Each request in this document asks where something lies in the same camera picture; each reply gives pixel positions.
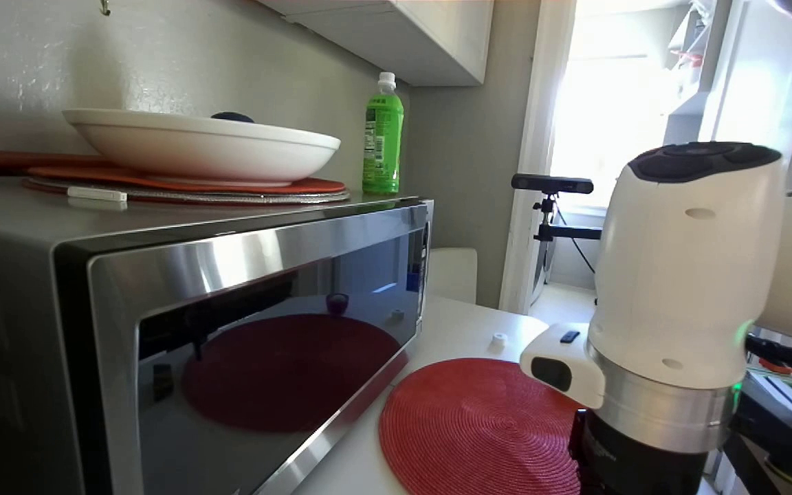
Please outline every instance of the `stainless steel microwave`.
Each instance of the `stainless steel microwave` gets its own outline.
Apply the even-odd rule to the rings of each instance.
[[[128,204],[0,177],[0,491],[288,491],[395,377],[431,204]]]

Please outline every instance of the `microwave window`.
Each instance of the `microwave window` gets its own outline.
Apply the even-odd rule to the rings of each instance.
[[[145,491],[256,491],[288,469],[381,369],[405,363],[421,245],[391,238],[142,319]]]

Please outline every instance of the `green bottle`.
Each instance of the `green bottle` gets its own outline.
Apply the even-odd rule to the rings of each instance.
[[[364,146],[364,191],[398,194],[398,153],[402,153],[405,107],[395,96],[395,73],[380,70],[376,96],[365,110],[365,146]]]

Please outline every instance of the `white bowl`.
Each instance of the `white bowl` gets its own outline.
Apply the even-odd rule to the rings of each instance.
[[[65,121],[109,161],[170,177],[288,183],[313,175],[340,139],[304,129],[131,111],[62,110]]]

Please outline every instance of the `curtain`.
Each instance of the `curtain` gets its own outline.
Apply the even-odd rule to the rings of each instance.
[[[518,172],[549,169],[552,118],[556,118],[559,85],[566,70],[574,10],[577,0],[540,0],[534,69],[529,85],[529,107],[524,107]],[[540,194],[529,190],[512,191],[500,308],[515,314],[524,314],[534,294],[534,272],[540,253],[540,241],[534,238],[540,210],[534,210],[534,201],[540,201]]]

